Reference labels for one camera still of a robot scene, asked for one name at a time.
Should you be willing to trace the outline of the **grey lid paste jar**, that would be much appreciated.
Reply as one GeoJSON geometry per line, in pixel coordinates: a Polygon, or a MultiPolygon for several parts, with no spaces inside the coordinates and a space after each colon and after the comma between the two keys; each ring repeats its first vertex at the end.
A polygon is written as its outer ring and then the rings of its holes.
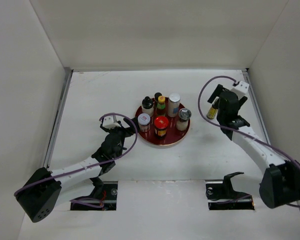
{"type": "Polygon", "coordinates": [[[151,117],[147,113],[141,113],[137,117],[139,129],[141,132],[146,133],[151,128],[151,117]]]}

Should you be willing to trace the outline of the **black cap white-powder bottle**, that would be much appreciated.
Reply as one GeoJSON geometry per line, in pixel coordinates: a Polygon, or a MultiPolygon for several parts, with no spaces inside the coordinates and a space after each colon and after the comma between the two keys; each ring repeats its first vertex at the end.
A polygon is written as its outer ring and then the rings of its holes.
{"type": "Polygon", "coordinates": [[[146,96],[142,100],[141,110],[142,110],[142,113],[148,114],[150,117],[152,117],[154,115],[154,102],[149,96],[146,96]]]}

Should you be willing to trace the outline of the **red lid sauce jar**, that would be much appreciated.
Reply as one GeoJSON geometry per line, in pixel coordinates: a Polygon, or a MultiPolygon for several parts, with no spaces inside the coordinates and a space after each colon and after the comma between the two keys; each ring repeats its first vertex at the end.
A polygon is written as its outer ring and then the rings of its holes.
{"type": "Polygon", "coordinates": [[[169,120],[165,116],[158,116],[154,119],[154,134],[158,139],[163,139],[167,134],[169,120]]]}

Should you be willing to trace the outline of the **yellow cap chili sauce bottle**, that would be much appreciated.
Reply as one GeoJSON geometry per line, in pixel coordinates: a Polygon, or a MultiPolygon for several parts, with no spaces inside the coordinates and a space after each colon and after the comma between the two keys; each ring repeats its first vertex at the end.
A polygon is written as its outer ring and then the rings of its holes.
{"type": "Polygon", "coordinates": [[[166,98],[163,95],[160,95],[157,99],[156,115],[165,116],[165,114],[166,114],[166,98]]]}

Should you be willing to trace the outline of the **black cap cumin spice bottle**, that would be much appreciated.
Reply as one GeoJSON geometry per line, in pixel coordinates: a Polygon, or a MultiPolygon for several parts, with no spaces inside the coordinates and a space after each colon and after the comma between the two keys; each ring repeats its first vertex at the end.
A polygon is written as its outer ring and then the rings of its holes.
{"type": "Polygon", "coordinates": [[[157,101],[157,100],[159,99],[160,96],[162,96],[162,93],[156,92],[156,93],[154,94],[154,99],[155,99],[155,101],[157,101]]]}

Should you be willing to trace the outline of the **silver top salt shaker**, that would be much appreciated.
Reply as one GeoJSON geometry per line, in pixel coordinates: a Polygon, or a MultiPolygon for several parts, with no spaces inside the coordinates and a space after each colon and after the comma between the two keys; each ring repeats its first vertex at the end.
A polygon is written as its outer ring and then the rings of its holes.
{"type": "Polygon", "coordinates": [[[178,120],[175,124],[177,130],[185,131],[188,127],[192,112],[188,108],[181,108],[178,112],[178,120]]]}

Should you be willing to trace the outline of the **white cylinder spice shaker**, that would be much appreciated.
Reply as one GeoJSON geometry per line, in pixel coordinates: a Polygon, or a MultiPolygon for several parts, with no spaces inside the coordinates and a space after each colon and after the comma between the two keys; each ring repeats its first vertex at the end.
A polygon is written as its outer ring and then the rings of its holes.
{"type": "Polygon", "coordinates": [[[177,116],[179,112],[181,97],[178,93],[171,93],[168,97],[167,115],[171,118],[177,116]]]}

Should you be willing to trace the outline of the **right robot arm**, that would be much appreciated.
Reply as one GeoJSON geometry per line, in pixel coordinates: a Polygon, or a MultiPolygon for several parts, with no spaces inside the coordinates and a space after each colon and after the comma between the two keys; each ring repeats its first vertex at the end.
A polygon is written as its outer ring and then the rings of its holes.
{"type": "Polygon", "coordinates": [[[210,98],[218,99],[216,119],[221,131],[241,147],[263,174],[258,192],[263,203],[270,209],[300,200],[300,166],[264,145],[249,122],[239,115],[247,97],[239,98],[234,89],[218,84],[210,98]]]}

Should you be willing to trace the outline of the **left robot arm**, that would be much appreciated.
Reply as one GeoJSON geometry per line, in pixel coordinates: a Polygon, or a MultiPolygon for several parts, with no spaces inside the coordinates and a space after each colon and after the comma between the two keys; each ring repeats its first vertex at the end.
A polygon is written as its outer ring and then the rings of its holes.
{"type": "Polygon", "coordinates": [[[131,151],[125,148],[125,139],[137,137],[140,130],[137,117],[123,117],[127,127],[115,120],[117,114],[105,114],[100,118],[100,128],[107,133],[100,147],[90,157],[68,167],[48,170],[37,169],[14,197],[33,223],[45,219],[52,210],[65,202],[86,205],[90,199],[102,195],[100,177],[108,173],[116,160],[131,151]]]}

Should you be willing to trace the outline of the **small brown yellow-label bottle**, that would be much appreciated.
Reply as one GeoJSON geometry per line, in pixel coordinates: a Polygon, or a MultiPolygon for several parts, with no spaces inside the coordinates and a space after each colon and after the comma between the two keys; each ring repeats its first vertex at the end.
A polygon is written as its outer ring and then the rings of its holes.
{"type": "Polygon", "coordinates": [[[219,98],[217,97],[216,100],[212,103],[210,109],[208,110],[206,117],[209,120],[213,120],[217,115],[218,108],[219,108],[219,98]]]}

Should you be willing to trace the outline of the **right aluminium frame rail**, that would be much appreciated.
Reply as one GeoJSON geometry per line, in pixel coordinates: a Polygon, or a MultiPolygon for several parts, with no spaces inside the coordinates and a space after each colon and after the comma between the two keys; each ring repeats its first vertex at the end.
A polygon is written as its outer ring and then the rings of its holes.
{"type": "MultiPolygon", "coordinates": [[[[244,68],[242,70],[242,76],[244,78],[244,81],[249,84],[248,93],[249,93],[249,97],[251,99],[251,102],[252,102],[252,105],[253,105],[253,109],[254,109],[254,112],[256,114],[257,122],[258,122],[258,125],[259,125],[259,129],[260,129],[260,135],[259,136],[260,136],[260,139],[263,142],[265,142],[266,144],[269,145],[270,144],[270,139],[269,139],[266,127],[265,127],[265,123],[264,123],[263,118],[262,118],[262,114],[261,114],[260,108],[258,106],[256,94],[255,94],[255,91],[253,89],[252,82],[250,80],[250,76],[249,76],[247,68],[244,68]]],[[[282,159],[281,159],[280,155],[278,155],[269,146],[266,146],[266,147],[270,151],[270,154],[268,154],[267,159],[268,160],[273,160],[273,164],[276,165],[276,166],[282,164],[283,162],[282,162],[282,159]]]]}

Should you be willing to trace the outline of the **aluminium frame rail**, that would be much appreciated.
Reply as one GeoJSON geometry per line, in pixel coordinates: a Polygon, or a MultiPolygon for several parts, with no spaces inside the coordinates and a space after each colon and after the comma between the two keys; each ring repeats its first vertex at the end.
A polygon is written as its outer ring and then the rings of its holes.
{"type": "Polygon", "coordinates": [[[57,136],[58,136],[61,120],[62,120],[62,115],[63,115],[67,95],[68,95],[69,88],[70,88],[72,75],[74,72],[74,70],[70,67],[65,67],[64,71],[65,71],[65,78],[63,81],[63,85],[62,85],[62,89],[61,89],[61,93],[60,93],[60,97],[59,97],[59,101],[58,101],[58,106],[57,106],[55,118],[53,121],[52,130],[51,130],[51,134],[48,139],[48,145],[46,147],[46,151],[45,151],[45,154],[43,155],[43,160],[41,163],[41,167],[45,167],[45,168],[49,168],[49,166],[51,164],[51,160],[52,160],[52,156],[53,156],[53,152],[54,152],[54,148],[55,148],[55,144],[56,144],[56,140],[57,140],[57,136]]]}
{"type": "MultiPolygon", "coordinates": [[[[255,94],[255,91],[253,89],[252,82],[250,80],[250,76],[249,76],[247,68],[244,68],[242,70],[242,76],[244,78],[244,81],[249,84],[248,93],[249,93],[249,97],[251,99],[251,102],[252,102],[252,105],[253,105],[253,109],[254,109],[254,112],[256,114],[257,122],[258,122],[258,125],[259,125],[259,129],[260,129],[260,135],[259,136],[260,136],[260,139],[263,142],[265,142],[266,144],[269,145],[270,144],[270,139],[269,139],[266,127],[265,127],[265,123],[264,123],[263,118],[262,118],[262,114],[261,114],[260,108],[258,106],[256,94],[255,94]]],[[[268,154],[267,159],[268,160],[273,160],[273,164],[276,165],[276,166],[282,164],[283,162],[282,162],[282,159],[281,159],[280,155],[278,155],[269,146],[266,146],[266,147],[270,151],[270,154],[268,154]]]]}

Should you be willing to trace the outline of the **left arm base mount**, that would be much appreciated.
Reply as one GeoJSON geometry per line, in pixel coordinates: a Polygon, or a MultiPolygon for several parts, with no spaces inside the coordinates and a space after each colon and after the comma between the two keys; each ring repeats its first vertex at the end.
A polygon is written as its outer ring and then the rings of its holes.
{"type": "Polygon", "coordinates": [[[71,211],[116,211],[118,197],[117,181],[96,182],[90,195],[81,196],[76,199],[79,203],[70,203],[71,211]]]}

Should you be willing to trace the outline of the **left aluminium frame rail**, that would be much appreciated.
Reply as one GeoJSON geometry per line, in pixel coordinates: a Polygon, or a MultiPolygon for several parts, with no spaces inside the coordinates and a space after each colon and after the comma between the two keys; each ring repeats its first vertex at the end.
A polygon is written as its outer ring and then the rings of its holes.
{"type": "Polygon", "coordinates": [[[46,147],[46,151],[45,151],[45,154],[43,155],[43,160],[41,163],[41,167],[45,167],[45,168],[49,168],[49,166],[51,164],[51,160],[52,160],[52,156],[53,156],[53,152],[54,152],[54,148],[55,148],[55,144],[56,144],[56,140],[57,140],[57,136],[58,136],[61,120],[62,120],[62,115],[63,115],[67,95],[68,95],[69,88],[70,88],[72,75],[74,72],[74,70],[70,67],[65,67],[64,71],[65,71],[65,78],[63,81],[63,85],[62,85],[62,89],[61,89],[61,93],[60,93],[60,97],[59,97],[59,101],[58,101],[58,106],[57,106],[55,118],[53,121],[52,130],[51,130],[51,134],[48,139],[48,145],[46,147]]]}

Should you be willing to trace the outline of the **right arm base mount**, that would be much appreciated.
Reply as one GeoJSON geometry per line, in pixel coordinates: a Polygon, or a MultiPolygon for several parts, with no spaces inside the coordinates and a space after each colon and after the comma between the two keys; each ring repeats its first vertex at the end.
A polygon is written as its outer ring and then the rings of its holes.
{"type": "Polygon", "coordinates": [[[243,174],[237,171],[225,175],[223,179],[205,181],[205,195],[210,211],[255,210],[253,197],[233,188],[232,179],[243,174]]]}

